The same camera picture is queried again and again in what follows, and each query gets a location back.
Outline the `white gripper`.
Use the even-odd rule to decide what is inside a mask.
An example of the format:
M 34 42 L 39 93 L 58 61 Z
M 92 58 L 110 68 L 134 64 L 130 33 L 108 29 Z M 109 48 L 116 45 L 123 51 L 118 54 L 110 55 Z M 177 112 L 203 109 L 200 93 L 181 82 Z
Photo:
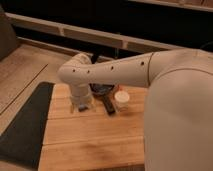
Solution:
M 74 113 L 76 110 L 75 104 L 88 104 L 88 109 L 95 111 L 95 101 L 92 101 L 92 92 L 88 84 L 70 85 L 70 98 L 74 103 L 70 103 L 70 113 Z

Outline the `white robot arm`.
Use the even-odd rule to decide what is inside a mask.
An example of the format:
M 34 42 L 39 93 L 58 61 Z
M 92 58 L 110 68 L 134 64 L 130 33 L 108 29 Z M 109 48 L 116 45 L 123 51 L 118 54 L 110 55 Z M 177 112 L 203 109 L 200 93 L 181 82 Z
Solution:
M 144 106 L 146 171 L 213 171 L 213 53 L 200 49 L 151 52 L 92 64 L 78 54 L 58 71 L 72 97 L 90 83 L 148 90 Z

